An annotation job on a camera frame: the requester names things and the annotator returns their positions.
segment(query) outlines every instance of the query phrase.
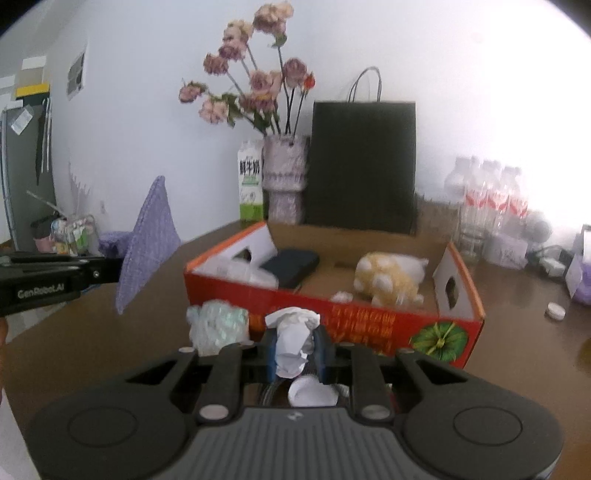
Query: flower vase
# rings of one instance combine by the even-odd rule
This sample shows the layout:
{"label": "flower vase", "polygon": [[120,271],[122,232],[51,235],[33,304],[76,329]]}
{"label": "flower vase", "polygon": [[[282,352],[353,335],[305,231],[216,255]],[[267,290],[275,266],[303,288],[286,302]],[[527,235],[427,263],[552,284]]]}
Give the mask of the flower vase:
{"label": "flower vase", "polygon": [[272,135],[263,147],[262,186],[269,194],[269,220],[296,225],[304,218],[308,137]]}

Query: purple knit fabric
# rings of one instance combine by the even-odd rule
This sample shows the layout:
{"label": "purple knit fabric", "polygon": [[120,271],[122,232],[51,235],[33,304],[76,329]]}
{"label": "purple knit fabric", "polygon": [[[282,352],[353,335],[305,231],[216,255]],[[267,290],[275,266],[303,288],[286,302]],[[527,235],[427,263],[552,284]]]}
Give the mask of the purple knit fabric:
{"label": "purple knit fabric", "polygon": [[106,258],[125,258],[131,232],[105,232],[99,235],[99,252]]}
{"label": "purple knit fabric", "polygon": [[180,245],[181,239],[168,205],[164,177],[158,177],[139,212],[123,260],[115,298],[119,314],[123,313],[154,272]]}

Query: crumpled paper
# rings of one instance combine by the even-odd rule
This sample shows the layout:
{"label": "crumpled paper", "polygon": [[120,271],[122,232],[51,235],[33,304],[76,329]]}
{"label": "crumpled paper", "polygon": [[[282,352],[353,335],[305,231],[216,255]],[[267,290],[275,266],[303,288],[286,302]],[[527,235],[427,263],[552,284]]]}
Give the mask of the crumpled paper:
{"label": "crumpled paper", "polygon": [[295,378],[314,351],[312,331],[320,325],[320,315],[312,310],[288,307],[265,317],[267,328],[277,329],[275,363],[277,376]]}

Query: red cardboard box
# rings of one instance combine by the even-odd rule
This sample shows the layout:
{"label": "red cardboard box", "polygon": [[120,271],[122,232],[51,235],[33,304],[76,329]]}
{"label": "red cardboard box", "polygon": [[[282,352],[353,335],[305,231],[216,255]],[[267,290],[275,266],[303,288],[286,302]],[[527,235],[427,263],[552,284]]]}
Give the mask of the red cardboard box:
{"label": "red cardboard box", "polygon": [[[258,266],[277,249],[300,248],[320,256],[316,271],[297,291],[268,290],[199,274],[214,255],[233,258],[248,250]],[[359,259],[369,252],[392,252],[429,259],[419,293],[422,306],[388,310],[373,307],[355,295],[352,303],[329,300],[338,291],[353,293]],[[412,347],[450,362],[466,364],[484,321],[484,309],[464,262],[453,244],[439,244],[407,235],[353,231],[308,225],[257,223],[190,261],[184,272],[191,305],[226,300],[247,309],[251,336],[265,329],[264,317],[285,307],[302,307],[321,315],[334,342],[364,343],[386,355]]]}

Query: purple item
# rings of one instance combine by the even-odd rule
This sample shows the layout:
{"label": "purple item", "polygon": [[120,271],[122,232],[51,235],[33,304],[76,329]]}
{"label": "purple item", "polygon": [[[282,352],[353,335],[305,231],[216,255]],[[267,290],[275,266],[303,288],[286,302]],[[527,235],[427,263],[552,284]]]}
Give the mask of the purple item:
{"label": "purple item", "polygon": [[124,258],[131,232],[106,232],[99,237],[99,252],[106,258]]}
{"label": "purple item", "polygon": [[115,298],[119,314],[180,245],[181,239],[168,205],[164,177],[160,176],[150,187],[131,232]]}
{"label": "purple item", "polygon": [[573,262],[580,262],[580,268],[583,271],[581,283],[574,292],[573,299],[585,305],[591,305],[591,264],[583,263],[582,258],[577,255]]}

